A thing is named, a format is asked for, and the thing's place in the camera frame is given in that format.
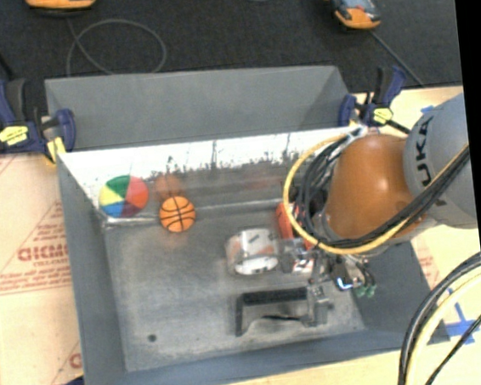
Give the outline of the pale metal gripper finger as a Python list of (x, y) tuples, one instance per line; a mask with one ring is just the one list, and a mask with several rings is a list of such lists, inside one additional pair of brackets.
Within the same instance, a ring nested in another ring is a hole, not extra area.
[(313, 326), (327, 325), (332, 301), (323, 286), (309, 286), (308, 299), (308, 324)]
[(283, 273), (289, 274), (310, 272), (313, 269), (311, 252), (302, 238), (280, 242), (280, 267)]

